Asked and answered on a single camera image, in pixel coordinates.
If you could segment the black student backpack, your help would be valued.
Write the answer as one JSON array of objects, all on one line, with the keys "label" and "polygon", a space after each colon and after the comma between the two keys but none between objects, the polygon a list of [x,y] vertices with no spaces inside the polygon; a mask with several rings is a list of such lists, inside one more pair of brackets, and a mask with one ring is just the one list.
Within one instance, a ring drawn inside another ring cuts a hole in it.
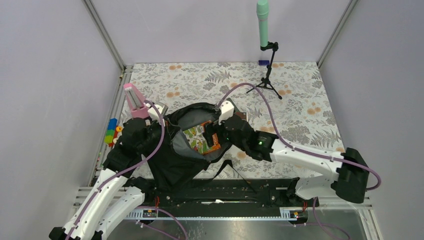
[{"label": "black student backpack", "polygon": [[218,118],[215,106],[207,102],[190,104],[165,116],[168,125],[165,127],[164,140],[159,150],[147,161],[158,190],[177,192],[190,188],[198,173],[220,161],[233,146],[222,135],[218,136],[221,147],[211,153],[202,155],[189,146],[183,131]]}]

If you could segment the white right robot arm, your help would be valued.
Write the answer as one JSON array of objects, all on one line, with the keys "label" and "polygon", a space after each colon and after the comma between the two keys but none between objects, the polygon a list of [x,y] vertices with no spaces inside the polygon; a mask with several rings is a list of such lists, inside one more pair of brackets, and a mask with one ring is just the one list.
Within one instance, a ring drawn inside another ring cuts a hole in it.
[{"label": "white right robot arm", "polygon": [[358,150],[324,151],[298,144],[283,143],[278,135],[254,130],[239,116],[222,123],[206,123],[203,133],[211,143],[213,135],[221,145],[231,144],[257,161],[279,162],[312,170],[317,177],[294,178],[287,191],[287,201],[293,206],[315,197],[335,195],[347,202],[364,202],[370,170]]}]

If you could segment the orange treehouse book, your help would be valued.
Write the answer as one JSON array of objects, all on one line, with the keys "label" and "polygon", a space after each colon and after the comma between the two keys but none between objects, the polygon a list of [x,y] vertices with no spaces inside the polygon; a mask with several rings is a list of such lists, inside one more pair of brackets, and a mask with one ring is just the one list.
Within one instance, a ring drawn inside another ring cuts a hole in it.
[{"label": "orange treehouse book", "polygon": [[218,147],[208,147],[205,138],[203,137],[204,125],[206,123],[213,123],[212,121],[206,121],[194,127],[188,128],[183,131],[184,136],[186,137],[189,146],[200,153],[201,155],[206,155],[212,152],[215,152],[221,148]]}]

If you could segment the yellow illustrated paperback book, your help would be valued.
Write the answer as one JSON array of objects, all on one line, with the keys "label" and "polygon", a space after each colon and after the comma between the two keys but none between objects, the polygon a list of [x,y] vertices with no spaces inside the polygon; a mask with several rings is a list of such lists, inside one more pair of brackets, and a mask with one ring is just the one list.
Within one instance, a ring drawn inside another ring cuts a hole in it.
[{"label": "yellow illustrated paperback book", "polygon": [[249,120],[248,113],[247,112],[236,111],[234,114],[236,116],[240,117],[243,121],[246,121],[247,122]]}]

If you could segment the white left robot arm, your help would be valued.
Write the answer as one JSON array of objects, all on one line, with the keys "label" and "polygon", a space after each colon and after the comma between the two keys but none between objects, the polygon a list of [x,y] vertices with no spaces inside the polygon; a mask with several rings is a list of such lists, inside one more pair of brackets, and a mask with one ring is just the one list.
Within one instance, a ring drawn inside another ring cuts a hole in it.
[{"label": "white left robot arm", "polygon": [[134,170],[157,154],[165,136],[166,122],[161,116],[129,120],[82,205],[64,226],[51,230],[49,239],[105,240],[135,207],[152,204],[155,192],[146,186],[131,186],[117,202],[111,202]]}]

